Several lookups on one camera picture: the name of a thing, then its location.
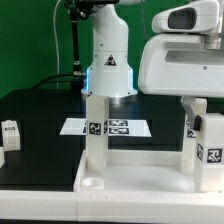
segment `white paper sheet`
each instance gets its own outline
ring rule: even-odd
[[[60,135],[86,135],[86,118],[67,118]],[[146,120],[110,119],[109,136],[152,137]]]

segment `cable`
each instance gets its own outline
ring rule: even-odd
[[[32,89],[38,89],[42,84],[45,84],[45,83],[47,83],[47,82],[50,81],[50,80],[58,79],[58,78],[61,78],[61,77],[68,77],[68,76],[70,76],[70,77],[71,77],[71,76],[74,77],[74,75],[71,74],[71,73],[68,73],[68,74],[59,74],[59,75],[53,75],[53,76],[50,76],[50,77],[48,77],[48,78],[43,79],[42,81],[40,81],[40,82],[37,83],[36,85],[34,85],[34,86],[32,87]]]
[[[145,25],[145,6],[144,6],[144,0],[141,0],[141,5],[142,5],[142,25],[143,25],[143,30],[144,30],[145,41],[147,41],[148,40],[148,35],[147,35],[146,25]]]
[[[55,39],[55,47],[56,47],[56,57],[57,57],[57,74],[60,74],[60,53],[59,53],[59,47],[58,47],[58,34],[57,34],[57,26],[56,26],[56,19],[57,19],[57,11],[60,3],[63,0],[58,0],[55,8],[54,8],[54,15],[53,15],[53,27],[54,27],[54,39]]]

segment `black cable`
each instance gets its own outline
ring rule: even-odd
[[[59,74],[59,75],[53,75],[53,76],[50,76],[48,78],[45,78],[43,79],[42,81],[40,81],[39,83],[37,83],[36,85],[34,85],[32,87],[32,89],[38,89],[42,84],[50,81],[50,80],[53,80],[53,79],[57,79],[57,78],[61,78],[61,77],[74,77],[74,75],[72,73],[67,73],[67,74]]]

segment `white platform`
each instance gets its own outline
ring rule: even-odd
[[[224,194],[192,193],[192,177],[178,170],[181,152],[108,150],[107,159],[105,171],[92,173],[83,152],[76,192],[0,191],[0,218],[223,224]],[[101,178],[101,189],[81,187],[87,177]]]
[[[180,172],[181,154],[178,152],[109,150],[107,168],[103,172],[83,169],[85,156],[86,152],[78,172],[82,176],[80,181],[100,178],[104,190],[194,192],[193,177]],[[75,190],[79,191],[77,185],[76,182]]]

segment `black and white square pattern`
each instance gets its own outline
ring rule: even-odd
[[[187,130],[187,138],[196,138],[196,131],[192,129]]]
[[[200,144],[197,147],[197,157],[203,161],[203,147]]]
[[[110,120],[109,121],[109,126],[128,126],[128,121],[127,120]]]
[[[109,134],[110,135],[129,135],[129,128],[120,127],[120,128],[109,128]]]
[[[90,135],[101,135],[101,124],[100,123],[89,123],[89,134]]]
[[[105,121],[105,123],[104,123],[104,134],[107,133],[107,129],[108,129],[108,122]]]
[[[221,163],[223,149],[208,149],[207,163]]]

